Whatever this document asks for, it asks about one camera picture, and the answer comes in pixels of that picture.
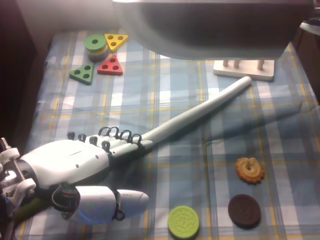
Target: triangle block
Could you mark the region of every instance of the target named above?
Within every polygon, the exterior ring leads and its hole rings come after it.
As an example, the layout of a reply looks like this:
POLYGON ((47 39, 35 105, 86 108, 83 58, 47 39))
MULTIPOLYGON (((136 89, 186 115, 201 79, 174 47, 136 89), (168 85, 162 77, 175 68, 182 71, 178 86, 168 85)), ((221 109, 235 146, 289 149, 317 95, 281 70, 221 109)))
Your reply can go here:
POLYGON ((91 85, 94 75, 94 64, 90 63, 69 72, 71 79, 77 80, 83 84, 91 85))
POLYGON ((96 71, 98 72, 98 74, 116 76, 121 76, 122 74, 124 74, 116 55, 113 55, 107 61, 102 63, 101 66, 96 69, 96 71))
POLYGON ((128 41, 128 35, 105 34, 104 36, 112 53, 128 41))

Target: yellow ring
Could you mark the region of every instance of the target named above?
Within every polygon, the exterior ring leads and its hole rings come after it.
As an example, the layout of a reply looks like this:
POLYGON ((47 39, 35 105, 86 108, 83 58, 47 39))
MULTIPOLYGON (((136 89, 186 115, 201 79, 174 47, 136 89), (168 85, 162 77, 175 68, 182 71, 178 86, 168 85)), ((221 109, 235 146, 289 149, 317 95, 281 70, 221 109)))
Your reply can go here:
POLYGON ((105 45, 105 48, 100 50, 100 51, 89 51, 88 49, 86 50, 88 54, 92 55, 92 56, 97 56, 97 55, 101 55, 104 54, 106 51, 108 50, 108 44, 105 45))

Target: cookie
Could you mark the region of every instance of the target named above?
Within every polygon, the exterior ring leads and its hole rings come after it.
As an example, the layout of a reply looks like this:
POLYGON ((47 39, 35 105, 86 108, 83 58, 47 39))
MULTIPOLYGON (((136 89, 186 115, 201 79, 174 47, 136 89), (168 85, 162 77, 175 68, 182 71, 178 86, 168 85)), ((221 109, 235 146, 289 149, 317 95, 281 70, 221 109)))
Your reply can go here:
POLYGON ((228 214, 232 222, 242 229, 255 228, 261 219, 258 202, 246 194, 236 195, 230 200, 228 214))
POLYGON ((168 217, 168 228, 171 234, 179 239, 190 239, 199 230, 199 217, 195 210, 188 206, 177 206, 168 217))
POLYGON ((265 176, 265 170, 254 157, 239 158, 236 161, 235 169, 240 179, 249 184, 260 183, 265 176))

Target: blue and white checkered cloth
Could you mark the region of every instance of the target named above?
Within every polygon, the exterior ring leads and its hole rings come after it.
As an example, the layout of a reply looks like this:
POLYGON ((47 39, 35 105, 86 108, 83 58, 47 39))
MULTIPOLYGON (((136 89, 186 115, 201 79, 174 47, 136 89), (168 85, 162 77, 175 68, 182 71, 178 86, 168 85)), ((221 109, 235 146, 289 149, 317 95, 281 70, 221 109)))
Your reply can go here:
MULTIPOLYGON (((171 59, 130 39, 115 53, 123 76, 94 71, 87 86, 68 73, 90 62, 84 47, 90 34, 54 37, 29 150, 65 139, 68 131, 93 135, 103 126, 144 134, 237 80, 214 75, 214 61, 171 59)), ((85 226, 68 223, 49 208, 21 224, 15 235, 22 240, 166 240, 172 238, 170 210, 185 205, 199 216, 199 240, 319 240, 319 113, 289 45, 275 63, 274 81, 254 81, 203 122, 105 176, 106 186, 147 193, 144 214, 85 226), (264 166, 261 184, 239 180, 235 162, 242 157, 255 157, 264 166), (230 220, 228 203, 237 194, 258 201, 257 228, 243 230, 230 220)))

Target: green ring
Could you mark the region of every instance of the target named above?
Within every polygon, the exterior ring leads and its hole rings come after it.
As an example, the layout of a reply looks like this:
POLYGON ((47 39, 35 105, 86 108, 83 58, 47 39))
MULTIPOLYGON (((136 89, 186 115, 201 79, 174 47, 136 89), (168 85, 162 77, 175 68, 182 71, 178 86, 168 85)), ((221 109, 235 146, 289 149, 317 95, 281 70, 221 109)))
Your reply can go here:
POLYGON ((168 217, 168 228, 172 235, 179 239, 189 239, 199 230, 199 217, 195 210, 188 206, 177 206, 168 217))
POLYGON ((103 35, 91 35, 84 41, 85 48, 90 52, 99 52, 107 45, 107 40, 103 35))

